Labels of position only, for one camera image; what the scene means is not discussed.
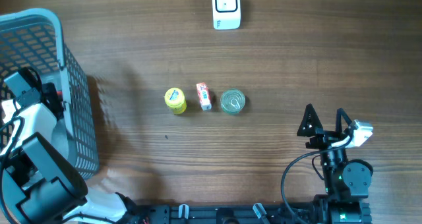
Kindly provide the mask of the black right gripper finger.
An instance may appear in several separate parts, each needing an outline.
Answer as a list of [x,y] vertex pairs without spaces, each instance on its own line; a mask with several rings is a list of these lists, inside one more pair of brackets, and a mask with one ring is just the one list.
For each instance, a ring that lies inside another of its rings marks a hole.
[[352,120],[349,118],[347,113],[343,108],[337,109],[336,112],[336,132],[341,133],[344,130],[342,129],[342,120],[349,126],[352,123]]
[[297,136],[312,137],[323,133],[323,126],[320,119],[310,103],[306,106],[303,119],[299,125]]

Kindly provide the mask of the red white small carton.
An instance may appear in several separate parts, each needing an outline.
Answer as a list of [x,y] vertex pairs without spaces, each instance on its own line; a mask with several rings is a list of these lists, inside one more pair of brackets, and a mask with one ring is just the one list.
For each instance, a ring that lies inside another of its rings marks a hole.
[[210,99],[210,93],[208,90],[208,86],[204,83],[197,83],[196,90],[199,97],[200,106],[203,111],[211,110],[212,102]]

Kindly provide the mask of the yellow lidded jar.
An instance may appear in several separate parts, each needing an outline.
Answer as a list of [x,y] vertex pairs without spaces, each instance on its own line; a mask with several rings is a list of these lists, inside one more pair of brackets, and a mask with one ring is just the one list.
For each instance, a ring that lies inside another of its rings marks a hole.
[[182,114],[187,108],[187,102],[183,91],[179,88],[170,88],[164,95],[168,109],[174,115]]

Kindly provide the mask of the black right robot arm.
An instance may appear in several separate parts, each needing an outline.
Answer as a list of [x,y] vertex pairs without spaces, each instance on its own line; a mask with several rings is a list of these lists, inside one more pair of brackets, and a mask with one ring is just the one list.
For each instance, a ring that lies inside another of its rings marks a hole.
[[362,146],[373,130],[370,123],[351,120],[342,108],[336,113],[335,130],[324,130],[314,107],[306,106],[297,135],[308,137],[305,147],[318,152],[326,193],[316,195],[308,210],[298,209],[300,218],[307,223],[371,220],[362,200],[369,196],[373,167],[362,159],[348,159],[346,150]]

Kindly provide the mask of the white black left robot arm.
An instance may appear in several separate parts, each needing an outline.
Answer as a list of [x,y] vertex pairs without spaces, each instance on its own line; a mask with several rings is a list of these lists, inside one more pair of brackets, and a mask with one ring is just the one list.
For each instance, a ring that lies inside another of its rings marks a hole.
[[1,211],[9,223],[141,223],[130,198],[88,188],[51,145],[60,111],[53,84],[7,87],[14,98],[5,126],[14,130],[1,150]]

